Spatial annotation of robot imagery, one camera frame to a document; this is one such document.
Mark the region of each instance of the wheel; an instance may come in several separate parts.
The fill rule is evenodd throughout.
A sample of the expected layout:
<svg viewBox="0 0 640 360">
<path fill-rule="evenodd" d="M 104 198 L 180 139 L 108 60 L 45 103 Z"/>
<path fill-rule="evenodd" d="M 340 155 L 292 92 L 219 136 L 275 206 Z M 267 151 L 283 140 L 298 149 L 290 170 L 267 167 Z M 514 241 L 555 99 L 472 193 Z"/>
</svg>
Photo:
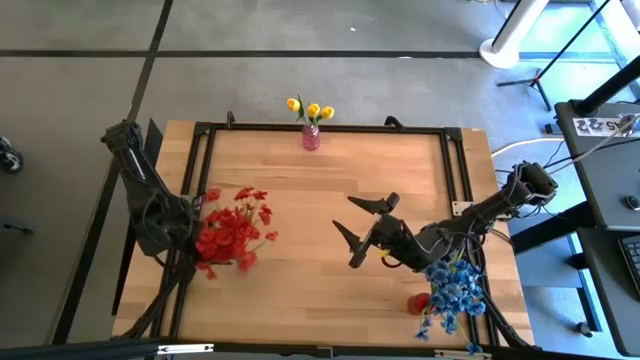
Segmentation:
<svg viewBox="0 0 640 360">
<path fill-rule="evenodd" d="M 24 159 L 22 158 L 21 153 L 14 150 L 8 150 L 2 156 L 2 170 L 9 174 L 15 174 L 22 170 L 22 167 L 24 166 Z"/>
<path fill-rule="evenodd" d="M 576 331 L 588 338 L 593 337 L 593 333 L 591 332 L 589 325 L 584 321 L 576 324 Z"/>
</svg>

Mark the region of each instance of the red cup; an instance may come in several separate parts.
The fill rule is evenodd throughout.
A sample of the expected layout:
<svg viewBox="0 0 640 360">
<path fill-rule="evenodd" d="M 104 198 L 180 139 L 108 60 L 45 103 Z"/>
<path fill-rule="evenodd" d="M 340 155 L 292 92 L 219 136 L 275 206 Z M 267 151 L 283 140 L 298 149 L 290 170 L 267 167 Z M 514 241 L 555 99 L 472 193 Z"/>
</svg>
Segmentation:
<svg viewBox="0 0 640 360">
<path fill-rule="evenodd" d="M 429 299 L 430 297 L 428 293 L 413 295 L 407 301 L 407 312 L 411 315 L 422 314 L 422 310 L 429 305 Z"/>
</svg>

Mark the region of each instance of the yellow flowers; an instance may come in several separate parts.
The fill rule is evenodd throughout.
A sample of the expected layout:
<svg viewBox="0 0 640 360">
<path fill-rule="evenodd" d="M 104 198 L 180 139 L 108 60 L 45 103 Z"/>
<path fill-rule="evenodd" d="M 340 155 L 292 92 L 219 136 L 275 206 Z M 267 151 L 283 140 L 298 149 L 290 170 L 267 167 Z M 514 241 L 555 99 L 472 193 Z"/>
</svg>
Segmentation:
<svg viewBox="0 0 640 360">
<path fill-rule="evenodd" d="M 310 117 L 316 117 L 318 113 L 320 113 L 320 105 L 318 104 L 310 104 L 307 108 L 307 114 L 309 114 Z"/>
<path fill-rule="evenodd" d="M 322 116 L 323 119 L 331 119 L 333 117 L 333 114 L 335 114 L 336 111 L 331 107 L 331 106 L 325 106 L 322 108 L 322 111 L 320 112 L 320 116 Z"/>
<path fill-rule="evenodd" d="M 300 109 L 300 101 L 296 99 L 287 99 L 287 107 L 293 112 L 298 112 Z"/>
<path fill-rule="evenodd" d="M 298 113 L 298 119 L 296 121 L 304 119 L 305 123 L 308 126 L 318 126 L 320 120 L 329 120 L 333 118 L 333 115 L 335 115 L 336 113 L 335 109 L 331 106 L 325 106 L 321 109 L 320 105 L 313 103 L 309 104 L 309 106 L 307 107 L 307 117 L 305 118 L 304 108 L 301 106 L 301 104 L 302 99 L 300 99 L 300 95 L 298 95 L 297 99 L 287 99 L 287 108 L 289 108 L 289 110 L 293 112 Z"/>
</svg>

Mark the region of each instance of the small vase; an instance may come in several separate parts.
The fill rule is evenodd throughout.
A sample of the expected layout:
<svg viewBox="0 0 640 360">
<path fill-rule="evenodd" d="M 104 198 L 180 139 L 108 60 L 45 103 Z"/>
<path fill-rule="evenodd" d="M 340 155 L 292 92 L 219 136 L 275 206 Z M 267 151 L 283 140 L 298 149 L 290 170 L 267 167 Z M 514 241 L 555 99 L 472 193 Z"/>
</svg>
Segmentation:
<svg viewBox="0 0 640 360">
<path fill-rule="evenodd" d="M 430 296 L 427 293 L 413 295 L 407 301 L 407 312 L 411 315 L 422 314 L 422 310 L 429 305 L 429 298 Z"/>
<path fill-rule="evenodd" d="M 302 147 L 314 151 L 320 146 L 320 128 L 313 125 L 302 127 Z"/>
</svg>

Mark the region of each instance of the yellow tulip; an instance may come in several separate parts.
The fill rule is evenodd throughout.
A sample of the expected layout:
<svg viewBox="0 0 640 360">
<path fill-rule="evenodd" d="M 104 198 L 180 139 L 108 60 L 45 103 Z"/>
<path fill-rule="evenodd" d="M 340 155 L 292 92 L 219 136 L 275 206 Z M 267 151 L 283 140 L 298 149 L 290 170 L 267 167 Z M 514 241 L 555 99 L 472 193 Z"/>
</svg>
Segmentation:
<svg viewBox="0 0 640 360">
<path fill-rule="evenodd" d="M 300 101 L 296 99 L 287 99 L 287 107 L 291 111 L 298 111 L 300 109 Z"/>
<path fill-rule="evenodd" d="M 320 105 L 318 104 L 311 104 L 307 108 L 307 114 L 312 118 L 318 116 L 319 113 L 320 113 Z"/>
<path fill-rule="evenodd" d="M 331 119 L 333 117 L 333 115 L 336 113 L 336 111 L 331 107 L 331 106 L 325 106 L 322 108 L 322 111 L 320 112 L 320 115 L 322 115 L 323 119 Z"/>
</svg>

